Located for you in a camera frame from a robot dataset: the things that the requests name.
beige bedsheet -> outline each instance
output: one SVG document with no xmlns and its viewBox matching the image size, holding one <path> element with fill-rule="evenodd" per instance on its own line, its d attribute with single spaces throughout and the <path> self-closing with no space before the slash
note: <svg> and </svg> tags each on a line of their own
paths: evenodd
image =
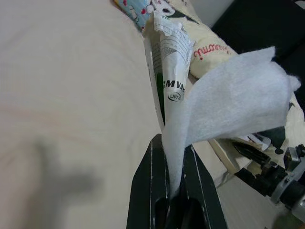
<svg viewBox="0 0 305 229">
<path fill-rule="evenodd" d="M 27 228 L 125 228 L 132 177 L 160 132 L 142 42 L 110 0 L 0 2 L 1 229 L 43 219 L 40 192 L 46 225 Z M 209 144 L 195 148 L 220 183 Z"/>
</svg>

printed logo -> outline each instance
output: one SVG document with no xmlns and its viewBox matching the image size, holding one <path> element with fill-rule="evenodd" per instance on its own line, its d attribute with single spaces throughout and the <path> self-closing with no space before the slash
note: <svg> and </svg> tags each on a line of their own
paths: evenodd
<svg viewBox="0 0 305 229">
<path fill-rule="evenodd" d="M 180 102 L 181 95 L 178 92 L 173 92 L 170 95 L 167 96 L 169 100 L 172 100 L 174 102 Z"/>
</svg>

bed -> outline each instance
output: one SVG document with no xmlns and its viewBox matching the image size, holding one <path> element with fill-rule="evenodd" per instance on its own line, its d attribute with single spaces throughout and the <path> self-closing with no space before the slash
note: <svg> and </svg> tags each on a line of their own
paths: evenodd
<svg viewBox="0 0 305 229">
<path fill-rule="evenodd" d="M 132 177 L 161 132 L 141 33 L 110 0 L 4 0 L 0 24 L 1 226 L 36 223 L 42 192 L 44 228 L 124 228 Z M 194 147 L 221 184 L 209 143 Z"/>
</svg>

paper towel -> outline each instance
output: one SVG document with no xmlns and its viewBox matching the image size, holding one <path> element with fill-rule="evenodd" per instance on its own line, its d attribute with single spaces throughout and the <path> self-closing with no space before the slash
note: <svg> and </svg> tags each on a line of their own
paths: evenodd
<svg viewBox="0 0 305 229">
<path fill-rule="evenodd" d="M 171 197 L 178 189 L 184 149 L 284 126 L 292 92 L 300 83 L 271 59 L 274 47 L 235 56 L 198 80 L 163 130 Z"/>
</svg>

white wall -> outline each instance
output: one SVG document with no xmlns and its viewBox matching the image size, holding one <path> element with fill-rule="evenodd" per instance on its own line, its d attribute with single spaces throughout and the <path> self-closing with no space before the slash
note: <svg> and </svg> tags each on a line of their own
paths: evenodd
<svg viewBox="0 0 305 229">
<path fill-rule="evenodd" d="M 212 27 L 233 0 L 190 0 L 204 24 Z"/>
</svg>

